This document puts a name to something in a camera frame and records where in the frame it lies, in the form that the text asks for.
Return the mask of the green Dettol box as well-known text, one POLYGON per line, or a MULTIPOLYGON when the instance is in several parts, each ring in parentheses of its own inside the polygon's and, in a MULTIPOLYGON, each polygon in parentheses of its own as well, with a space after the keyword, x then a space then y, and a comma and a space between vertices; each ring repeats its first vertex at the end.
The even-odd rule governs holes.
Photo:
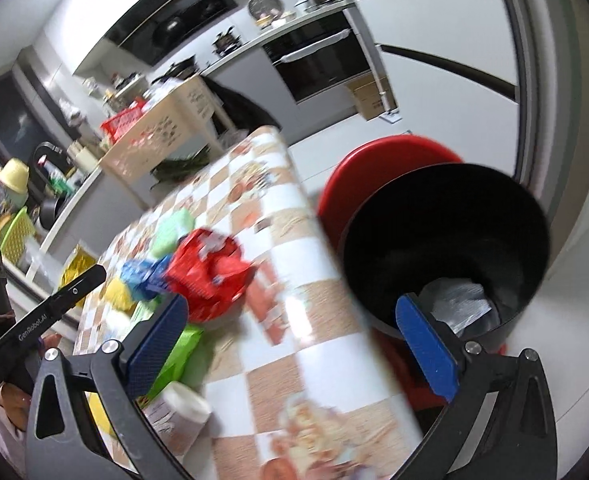
POLYGON ((197 348, 203 336, 203 329, 196 325, 188 324, 178 337, 168 359, 164 362, 160 373, 154 380, 150 390, 145 396, 138 398, 140 405, 146 405, 152 401, 170 382, 178 382, 184 374, 186 364, 197 348))

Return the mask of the yellow foam fruit net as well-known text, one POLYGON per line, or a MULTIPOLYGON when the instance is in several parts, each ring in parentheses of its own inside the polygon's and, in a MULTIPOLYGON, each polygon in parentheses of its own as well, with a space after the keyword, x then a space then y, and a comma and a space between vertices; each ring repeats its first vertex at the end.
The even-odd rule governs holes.
POLYGON ((131 290, 119 278, 112 278, 104 286, 100 299, 105 307, 121 312, 129 318, 131 318, 137 306, 137 302, 132 297, 131 290))

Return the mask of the blue snack wrapper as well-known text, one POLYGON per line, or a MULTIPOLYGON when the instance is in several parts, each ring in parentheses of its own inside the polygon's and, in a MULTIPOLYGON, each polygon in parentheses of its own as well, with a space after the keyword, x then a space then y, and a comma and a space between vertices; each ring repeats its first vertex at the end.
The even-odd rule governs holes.
POLYGON ((158 260, 132 259, 124 263, 120 278, 135 301, 149 301, 171 292, 165 277, 171 259, 167 255, 158 260))

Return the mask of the red snack wrapper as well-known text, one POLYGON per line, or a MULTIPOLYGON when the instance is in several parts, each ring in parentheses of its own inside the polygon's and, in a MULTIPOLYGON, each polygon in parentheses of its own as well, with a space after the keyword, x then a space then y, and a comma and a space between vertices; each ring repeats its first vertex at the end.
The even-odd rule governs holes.
POLYGON ((164 279, 187 301, 188 322, 203 324, 232 309, 254 274, 254 265, 242 258, 234 237, 199 228, 180 241, 164 279))

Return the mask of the green sponge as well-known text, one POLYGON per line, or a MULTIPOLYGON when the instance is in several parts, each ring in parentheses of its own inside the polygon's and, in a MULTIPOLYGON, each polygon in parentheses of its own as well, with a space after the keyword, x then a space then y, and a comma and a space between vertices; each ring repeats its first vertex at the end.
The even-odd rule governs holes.
POLYGON ((195 218, 190 211, 182 208, 164 217, 157 226, 152 239, 149 255, 161 259, 173 254, 180 240, 195 229, 195 218))

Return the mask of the clear plastic trash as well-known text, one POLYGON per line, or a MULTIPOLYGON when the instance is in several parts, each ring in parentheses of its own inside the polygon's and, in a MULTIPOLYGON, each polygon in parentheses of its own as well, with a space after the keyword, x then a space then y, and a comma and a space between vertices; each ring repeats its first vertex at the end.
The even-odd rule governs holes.
POLYGON ((461 338, 479 337, 500 325, 500 313, 478 283, 465 278, 439 278, 418 295, 419 303, 437 321, 461 338))

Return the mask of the green plastic basket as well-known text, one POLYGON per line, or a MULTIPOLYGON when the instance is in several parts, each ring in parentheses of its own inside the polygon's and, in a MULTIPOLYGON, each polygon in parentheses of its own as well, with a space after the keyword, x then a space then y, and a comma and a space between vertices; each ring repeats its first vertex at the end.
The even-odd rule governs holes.
POLYGON ((0 252, 5 260, 16 266, 25 252, 25 241, 35 235, 35 226, 22 207, 15 214, 0 217, 0 252))

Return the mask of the gold foil bag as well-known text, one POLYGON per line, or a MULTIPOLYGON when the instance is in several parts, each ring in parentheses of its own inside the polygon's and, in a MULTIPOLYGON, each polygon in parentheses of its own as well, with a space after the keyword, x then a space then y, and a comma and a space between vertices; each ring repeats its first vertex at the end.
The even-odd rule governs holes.
POLYGON ((96 263, 97 259, 84 245, 76 245, 63 265, 58 289, 65 288, 96 263))

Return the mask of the checkered patterned tablecloth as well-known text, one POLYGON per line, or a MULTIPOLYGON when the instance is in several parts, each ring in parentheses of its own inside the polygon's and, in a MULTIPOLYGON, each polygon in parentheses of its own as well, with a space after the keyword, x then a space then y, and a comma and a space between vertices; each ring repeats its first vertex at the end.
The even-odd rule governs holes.
POLYGON ((255 277, 203 331, 184 379, 211 416, 197 479, 389 479, 421 442, 409 402, 342 278, 287 146, 261 127, 118 234, 110 276, 175 211, 232 235, 255 277))

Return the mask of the green vegetables in bag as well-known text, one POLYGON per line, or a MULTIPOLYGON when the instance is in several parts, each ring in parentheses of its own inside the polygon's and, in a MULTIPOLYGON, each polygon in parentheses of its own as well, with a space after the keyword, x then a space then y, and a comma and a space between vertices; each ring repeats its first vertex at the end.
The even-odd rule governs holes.
POLYGON ((151 170, 158 182, 182 182, 197 174, 210 163, 210 149, 207 146, 183 158, 167 158, 151 170))

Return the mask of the beige plastic basket rack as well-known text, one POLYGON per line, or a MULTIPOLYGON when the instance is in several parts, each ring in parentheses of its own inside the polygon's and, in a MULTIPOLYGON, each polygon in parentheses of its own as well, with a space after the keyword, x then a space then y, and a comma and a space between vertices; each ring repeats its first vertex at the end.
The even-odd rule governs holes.
POLYGON ((102 171, 132 184, 170 157, 190 138, 197 136, 211 148, 224 152, 216 132, 209 126, 214 114, 223 112, 199 76, 183 81, 148 110, 112 145, 99 161, 102 171))

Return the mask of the white refrigerator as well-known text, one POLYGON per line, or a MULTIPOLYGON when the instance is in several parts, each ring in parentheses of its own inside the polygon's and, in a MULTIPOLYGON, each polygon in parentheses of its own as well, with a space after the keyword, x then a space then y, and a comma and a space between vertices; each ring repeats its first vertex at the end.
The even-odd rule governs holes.
POLYGON ((357 0, 403 127, 512 174, 518 70, 504 0, 357 0))

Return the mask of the black cooking pot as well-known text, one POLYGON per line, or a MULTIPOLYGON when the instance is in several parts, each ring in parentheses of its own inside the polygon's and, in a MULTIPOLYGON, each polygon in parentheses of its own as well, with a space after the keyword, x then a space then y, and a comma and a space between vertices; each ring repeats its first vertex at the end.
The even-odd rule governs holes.
POLYGON ((219 57, 229 55, 229 53, 242 47, 242 40, 234 32, 234 27, 230 26, 226 32, 219 32, 212 42, 213 52, 219 57))

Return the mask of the black built-in oven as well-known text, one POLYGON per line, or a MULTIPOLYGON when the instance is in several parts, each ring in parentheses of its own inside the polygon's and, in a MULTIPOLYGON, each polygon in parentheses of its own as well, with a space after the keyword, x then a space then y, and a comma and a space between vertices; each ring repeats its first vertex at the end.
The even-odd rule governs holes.
POLYGON ((296 103, 369 70, 360 40, 343 11, 298 26, 267 41, 262 49, 296 103))

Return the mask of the black range hood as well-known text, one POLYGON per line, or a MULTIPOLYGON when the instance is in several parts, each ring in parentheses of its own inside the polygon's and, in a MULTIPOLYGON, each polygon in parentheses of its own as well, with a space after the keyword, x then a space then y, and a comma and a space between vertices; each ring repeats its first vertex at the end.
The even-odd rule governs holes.
POLYGON ((235 0, 138 0, 104 38, 153 66, 236 8, 235 0))

